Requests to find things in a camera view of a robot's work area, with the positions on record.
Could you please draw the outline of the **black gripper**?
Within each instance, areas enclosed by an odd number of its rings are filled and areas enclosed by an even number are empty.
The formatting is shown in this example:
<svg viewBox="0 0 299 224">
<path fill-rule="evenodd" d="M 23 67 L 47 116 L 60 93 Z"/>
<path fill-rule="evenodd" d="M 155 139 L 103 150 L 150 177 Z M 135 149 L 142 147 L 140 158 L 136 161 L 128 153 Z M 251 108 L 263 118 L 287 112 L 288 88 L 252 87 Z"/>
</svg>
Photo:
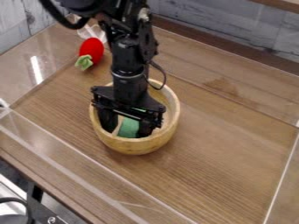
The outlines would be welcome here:
<svg viewBox="0 0 299 224">
<path fill-rule="evenodd" d="M 128 76 L 112 73 L 111 86 L 94 86 L 92 106 L 98 111 L 102 128 L 112 133 L 118 127 L 118 115 L 126 114 L 139 120 L 139 137 L 152 135 L 154 129 L 163 126 L 166 106 L 150 95 L 148 72 Z"/>
</svg>

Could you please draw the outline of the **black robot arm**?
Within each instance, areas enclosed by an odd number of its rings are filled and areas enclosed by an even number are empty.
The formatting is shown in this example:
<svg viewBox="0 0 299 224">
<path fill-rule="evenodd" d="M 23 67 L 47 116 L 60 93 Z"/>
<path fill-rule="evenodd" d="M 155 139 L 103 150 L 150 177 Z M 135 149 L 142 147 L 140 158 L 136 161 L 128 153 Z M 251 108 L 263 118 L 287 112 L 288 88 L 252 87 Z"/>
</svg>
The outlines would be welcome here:
<svg viewBox="0 0 299 224">
<path fill-rule="evenodd" d="M 92 106 L 102 127 L 111 132 L 118 118 L 139 121 L 136 135 L 148 137 L 163 125 L 166 106 L 148 94 L 148 72 L 159 43 L 152 29 L 147 0 L 39 0 L 51 16 L 67 28 L 77 30 L 91 19 L 107 34 L 112 53 L 112 85 L 95 86 Z"/>
</svg>

